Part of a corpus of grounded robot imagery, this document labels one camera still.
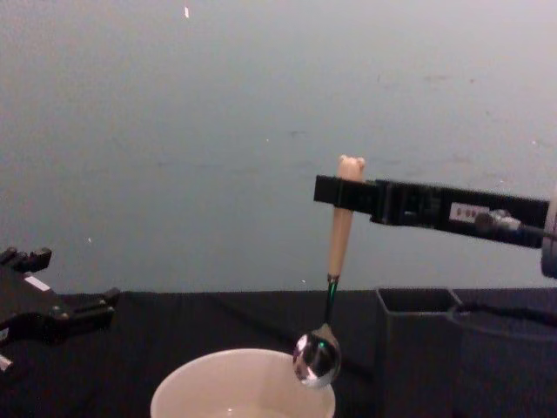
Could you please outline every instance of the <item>bowl rim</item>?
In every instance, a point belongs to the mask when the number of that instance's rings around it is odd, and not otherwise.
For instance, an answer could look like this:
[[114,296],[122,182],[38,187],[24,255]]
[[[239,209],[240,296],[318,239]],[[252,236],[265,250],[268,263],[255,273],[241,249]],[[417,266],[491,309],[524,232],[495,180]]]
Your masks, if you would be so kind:
[[[155,394],[151,398],[151,407],[150,407],[151,418],[153,418],[155,416],[155,406],[157,405],[158,398],[161,396],[164,388],[166,386],[168,386],[176,378],[176,376],[178,374],[180,374],[184,369],[193,367],[198,363],[207,361],[207,360],[209,360],[211,358],[215,358],[215,357],[221,357],[221,356],[226,356],[226,355],[231,355],[231,354],[249,354],[249,353],[251,353],[251,354],[272,355],[272,356],[280,357],[280,358],[283,358],[283,359],[284,358],[286,358],[286,359],[287,358],[292,358],[291,354],[283,353],[282,351],[269,350],[269,349],[265,349],[265,348],[233,348],[233,349],[230,349],[230,350],[222,350],[222,351],[217,351],[217,352],[214,352],[214,353],[209,353],[209,354],[202,355],[201,357],[193,359],[192,361],[188,361],[187,363],[178,367],[176,370],[174,370],[173,372],[168,374],[158,384],[157,390],[155,390]],[[332,410],[329,411],[330,414],[326,417],[326,418],[332,418],[334,416],[334,411],[337,407],[337,400],[336,400],[336,397],[334,395],[334,390],[332,390],[331,385],[327,385],[326,387],[324,387],[320,390],[325,390],[327,392],[327,394],[332,397]]]

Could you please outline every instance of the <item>water in bowl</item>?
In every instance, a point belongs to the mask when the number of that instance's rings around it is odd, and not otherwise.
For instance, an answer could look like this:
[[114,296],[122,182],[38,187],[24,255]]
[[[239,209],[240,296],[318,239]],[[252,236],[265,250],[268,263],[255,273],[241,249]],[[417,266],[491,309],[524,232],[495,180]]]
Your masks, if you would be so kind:
[[227,408],[207,415],[204,418],[292,418],[271,409],[257,405],[246,405],[242,407]]

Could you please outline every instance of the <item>table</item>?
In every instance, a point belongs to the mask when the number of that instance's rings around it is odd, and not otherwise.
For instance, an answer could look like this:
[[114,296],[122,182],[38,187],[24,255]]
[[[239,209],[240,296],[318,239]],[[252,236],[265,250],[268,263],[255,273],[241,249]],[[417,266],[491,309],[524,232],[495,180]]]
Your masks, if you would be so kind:
[[[557,289],[457,294],[557,310]],[[324,303],[324,292],[122,293],[109,330],[53,347],[19,341],[3,348],[14,365],[0,375],[0,416],[149,417],[155,389],[178,366],[228,348],[290,353],[303,332],[319,325]],[[374,312],[372,291],[337,294],[333,326],[343,349],[333,384],[337,417],[373,416]],[[454,416],[557,416],[556,348],[466,333]]]

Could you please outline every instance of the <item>gray wall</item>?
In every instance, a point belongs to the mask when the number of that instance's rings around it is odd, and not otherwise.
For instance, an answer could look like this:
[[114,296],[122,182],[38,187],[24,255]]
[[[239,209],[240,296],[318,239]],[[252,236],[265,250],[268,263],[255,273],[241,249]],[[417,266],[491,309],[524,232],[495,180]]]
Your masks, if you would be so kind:
[[[325,287],[340,153],[548,198],[555,2],[0,0],[0,246],[60,292]],[[551,286],[540,253],[354,220],[343,288]]]

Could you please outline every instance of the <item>white bowl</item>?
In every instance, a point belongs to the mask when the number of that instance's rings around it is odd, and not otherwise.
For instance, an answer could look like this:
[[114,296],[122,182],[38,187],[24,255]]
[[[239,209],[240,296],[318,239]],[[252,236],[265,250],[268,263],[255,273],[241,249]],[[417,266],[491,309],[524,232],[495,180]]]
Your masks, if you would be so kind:
[[151,418],[332,418],[331,386],[303,386],[292,356],[245,348],[200,357],[172,372],[151,401]]

